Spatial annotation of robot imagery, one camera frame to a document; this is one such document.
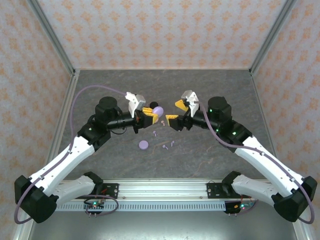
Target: orange floral wallpaper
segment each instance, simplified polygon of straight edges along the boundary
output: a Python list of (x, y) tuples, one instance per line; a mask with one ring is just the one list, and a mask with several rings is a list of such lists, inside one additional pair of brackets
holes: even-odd
[(285, 0), (39, 0), (82, 69), (249, 69)]
[(26, 0), (0, 1), (0, 239), (12, 239), (14, 181), (45, 163), (69, 74)]
[(299, 0), (254, 76), (280, 159), (318, 182), (320, 236), (320, 4)]

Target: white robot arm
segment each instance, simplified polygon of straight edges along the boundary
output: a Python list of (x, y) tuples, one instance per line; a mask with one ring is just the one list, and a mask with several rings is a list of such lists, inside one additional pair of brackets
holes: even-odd
[(128, 112), (121, 111), (115, 98), (103, 97), (95, 107), (95, 114), (73, 139), (71, 149), (70, 145), (67, 146), (48, 165), (29, 178), (22, 175), (14, 182), (16, 203), (25, 190), (34, 184), (20, 207), (37, 223), (48, 219), (57, 206), (74, 198), (89, 195), (98, 183), (103, 182), (97, 175), (88, 172), (76, 180), (60, 184), (79, 163), (111, 138), (112, 130), (133, 127), (137, 134), (139, 129), (147, 128), (156, 122), (158, 115), (144, 107), (146, 100), (143, 96), (127, 92), (125, 98), (129, 100)]
[(231, 106), (224, 97), (210, 98), (207, 112), (203, 112), (205, 109), (200, 110), (196, 93), (188, 90), (175, 105), (185, 114), (166, 115), (170, 127), (181, 131), (184, 127), (190, 130), (192, 126), (203, 129), (210, 126), (221, 145), (249, 162), (271, 183), (262, 183), (233, 171), (222, 184), (229, 185), (239, 195), (251, 196), (270, 204), (288, 221), (295, 222), (298, 219), (308, 206), (301, 187), (312, 201), (317, 188), (314, 178), (302, 177), (267, 151), (247, 128), (232, 119)]

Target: purple cable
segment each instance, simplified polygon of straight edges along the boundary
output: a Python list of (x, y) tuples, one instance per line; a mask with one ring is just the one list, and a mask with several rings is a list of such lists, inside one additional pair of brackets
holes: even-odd
[[(113, 198), (112, 196), (105, 196), (105, 195), (84, 195), (84, 196), (82, 196), (82, 197), (86, 197), (86, 198), (104, 198), (104, 199), (111, 199), (111, 200), (115, 201), (116, 207), (115, 207), (113, 210), (107, 211), (107, 212), (104, 212), (104, 213), (100, 213), (100, 214), (98, 214), (98, 215), (95, 215), (96, 217), (101, 217), (101, 216), (105, 216), (105, 215), (108, 215), (108, 214), (112, 214), (112, 213), (114, 213), (114, 212), (119, 208), (119, 202), (118, 202), (115, 198)], [(90, 216), (90, 213), (88, 212), (88, 208), (89, 208), (90, 206), (92, 206), (92, 205), (93, 205), (93, 204), (90, 204), (90, 205), (86, 206), (86, 208), (85, 208), (85, 213), (86, 213), (87, 215), (89, 215), (89, 216)]]
[(18, 203), (16, 204), (15, 210), (14, 210), (14, 221), (16, 224), (25, 224), (26, 222), (31, 220), (31, 217), (29, 217), (26, 220), (20, 221), (18, 219), (18, 212), (19, 212), (19, 208), (21, 206), (21, 203), (23, 202), (23, 200), (25, 199), (26, 195), (29, 193), (29, 191), (33, 188), (34, 185), (37, 184), (37, 182), (39, 182), (41, 179), (43, 179), (48, 173), (50, 173), (53, 169), (55, 169), (59, 164), (61, 164), (69, 155), (69, 153), (71, 152), (71, 149), (74, 145), (74, 140), (75, 140), (75, 136), (74, 136), (74, 126), (73, 126), (73, 114), (74, 114), (74, 108), (75, 108), (75, 104), (76, 101), (79, 97), (79, 95), (81, 93), (83, 93), (85, 90), (87, 89), (91, 89), (91, 88), (102, 88), (102, 89), (106, 89), (106, 90), (110, 90), (113, 92), (116, 92), (118, 94), (121, 94), (123, 96), (126, 95), (126, 93), (118, 91), (116, 89), (113, 89), (111, 87), (107, 87), (107, 86), (103, 86), (103, 85), (89, 85), (86, 86), (84, 88), (82, 88), (74, 97), (74, 100), (72, 101), (71, 107), (70, 107), (70, 116), (69, 116), (69, 121), (70, 121), (70, 129), (71, 129), (71, 142), (69, 145), (69, 149), (68, 151), (65, 153), (65, 155), (55, 164), (53, 165), (51, 168), (49, 168), (46, 172), (44, 172), (44, 174), (42, 174), (39, 178), (37, 178), (33, 183), (31, 183), (31, 185), (24, 191), (24, 193), (22, 194), (22, 196), (20, 197)]
[[(212, 135), (215, 137), (215, 139), (219, 143), (221, 143), (222, 145), (225, 145), (226, 147), (229, 147), (229, 148), (248, 149), (248, 150), (251, 150), (251, 151), (255, 151), (255, 152), (259, 153), (260, 155), (262, 155), (264, 153), (263, 151), (261, 151), (259, 149), (256, 149), (256, 148), (253, 148), (253, 147), (250, 147), (250, 146), (233, 145), (233, 144), (229, 144), (229, 143), (223, 141), (221, 138), (218, 137), (218, 135), (216, 134), (215, 130), (212, 128), (204, 104), (202, 102), (200, 102), (200, 101), (196, 101), (196, 103), (199, 103), (200, 109), (201, 109), (201, 111), (203, 112), (203, 115), (204, 115), (205, 122), (206, 122), (210, 132), (212, 133)], [(306, 199), (306, 201), (307, 201), (307, 203), (309, 205), (310, 213), (311, 213), (311, 218), (310, 218), (309, 221), (304, 220), (304, 219), (302, 219), (300, 217), (298, 219), (301, 222), (305, 223), (305, 224), (312, 224), (315, 221), (315, 210), (314, 210), (314, 206), (311, 203), (310, 197), (308, 196), (306, 190), (301, 186), (301, 184), (297, 180), (295, 180), (295, 178), (283, 166), (281, 166), (281, 164), (279, 164), (276, 160), (274, 160), (271, 156), (269, 156), (266, 153), (264, 153), (264, 156), (266, 158), (268, 158), (271, 162), (273, 162), (278, 168), (280, 168), (290, 179), (294, 179), (293, 182), (299, 187), (299, 189), (303, 193), (303, 195), (304, 195), (304, 197), (305, 197), (305, 199)]]

